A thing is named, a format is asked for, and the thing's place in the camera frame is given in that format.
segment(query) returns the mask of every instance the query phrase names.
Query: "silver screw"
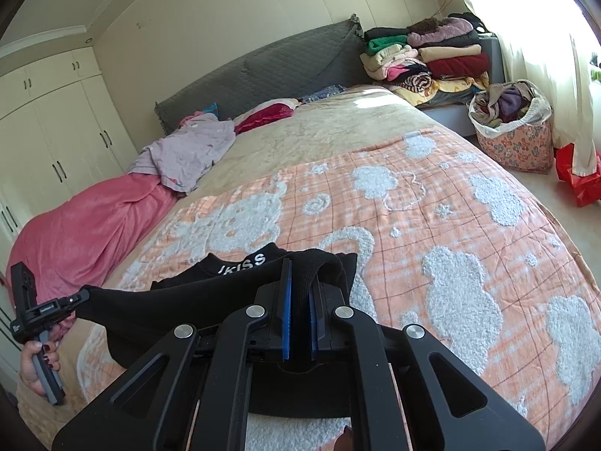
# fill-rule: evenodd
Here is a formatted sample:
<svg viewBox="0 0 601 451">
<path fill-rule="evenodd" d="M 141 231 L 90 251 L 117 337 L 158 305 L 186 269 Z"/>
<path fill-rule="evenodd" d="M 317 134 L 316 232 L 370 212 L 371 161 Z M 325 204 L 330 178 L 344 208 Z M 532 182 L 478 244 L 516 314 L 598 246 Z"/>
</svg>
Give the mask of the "silver screw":
<svg viewBox="0 0 601 451">
<path fill-rule="evenodd" d="M 265 314 L 265 309 L 261 306 L 250 306 L 246 309 L 246 315 L 256 319 L 257 317 L 262 317 Z"/>
<path fill-rule="evenodd" d="M 407 335 L 413 339 L 421 339 L 426 334 L 426 331 L 421 325 L 412 324 L 405 329 Z"/>
<path fill-rule="evenodd" d="M 175 328 L 173 333 L 178 339 L 185 339 L 186 337 L 190 337 L 194 333 L 194 329 L 192 329 L 191 325 L 181 324 Z"/>
<path fill-rule="evenodd" d="M 351 307 L 340 306 L 334 311 L 334 313 L 341 319 L 350 319 L 355 312 L 353 312 L 353 309 L 351 309 Z"/>
</svg>

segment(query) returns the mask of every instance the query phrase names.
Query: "tile floor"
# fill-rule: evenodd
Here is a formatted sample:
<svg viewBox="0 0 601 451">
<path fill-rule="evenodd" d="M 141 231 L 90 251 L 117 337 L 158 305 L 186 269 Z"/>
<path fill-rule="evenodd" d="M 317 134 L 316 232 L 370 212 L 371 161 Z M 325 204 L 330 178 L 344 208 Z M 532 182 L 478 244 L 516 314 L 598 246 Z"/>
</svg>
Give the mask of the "tile floor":
<svg viewBox="0 0 601 451">
<path fill-rule="evenodd" d="M 479 145 L 476 136 L 467 140 L 476 147 Z M 577 207 L 572 190 L 559 181 L 555 167 L 546 175 L 508 171 L 560 221 L 582 253 L 597 284 L 601 283 L 601 201 Z"/>
</svg>

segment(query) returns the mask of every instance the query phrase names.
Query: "fabric storage basket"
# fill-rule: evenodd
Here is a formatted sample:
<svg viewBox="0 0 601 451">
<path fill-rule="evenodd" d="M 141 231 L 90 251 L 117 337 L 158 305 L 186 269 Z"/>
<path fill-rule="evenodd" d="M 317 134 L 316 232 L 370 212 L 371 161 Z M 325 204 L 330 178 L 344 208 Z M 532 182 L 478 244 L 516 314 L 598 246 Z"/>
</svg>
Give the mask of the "fabric storage basket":
<svg viewBox="0 0 601 451">
<path fill-rule="evenodd" d="M 553 142 L 549 118 L 551 105 L 539 88 L 527 83 L 535 95 L 523 118 L 503 123 L 497 128 L 480 124 L 474 119 L 476 97 L 470 104 L 471 122 L 482 151 L 506 168 L 530 173 L 547 173 L 553 166 Z"/>
</svg>

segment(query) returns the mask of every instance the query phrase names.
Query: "red and white pillow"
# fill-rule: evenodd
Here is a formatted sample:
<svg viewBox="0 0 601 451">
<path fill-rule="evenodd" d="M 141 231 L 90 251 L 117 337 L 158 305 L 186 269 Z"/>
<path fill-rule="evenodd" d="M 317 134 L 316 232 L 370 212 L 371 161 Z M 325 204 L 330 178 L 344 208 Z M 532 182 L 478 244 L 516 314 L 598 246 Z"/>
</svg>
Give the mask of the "red and white pillow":
<svg viewBox="0 0 601 451">
<path fill-rule="evenodd" d="M 238 135 L 281 118 L 290 117 L 298 105 L 298 100 L 294 98 L 278 98 L 263 102 L 247 113 L 236 117 L 234 119 L 234 131 Z"/>
</svg>

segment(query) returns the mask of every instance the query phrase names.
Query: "gray quilted headboard cover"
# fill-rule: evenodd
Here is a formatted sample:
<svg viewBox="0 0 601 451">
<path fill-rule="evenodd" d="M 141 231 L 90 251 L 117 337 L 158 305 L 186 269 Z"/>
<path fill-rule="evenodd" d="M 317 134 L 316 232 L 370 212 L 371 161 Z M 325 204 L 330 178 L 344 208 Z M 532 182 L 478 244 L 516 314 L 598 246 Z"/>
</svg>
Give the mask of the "gray quilted headboard cover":
<svg viewBox="0 0 601 451">
<path fill-rule="evenodd" d="M 359 60 L 364 49 L 361 24 L 353 15 L 235 59 L 157 103 L 154 111 L 170 134 L 182 118 L 213 102 L 223 120 L 274 98 L 298 98 L 329 85 L 369 84 Z"/>
</svg>

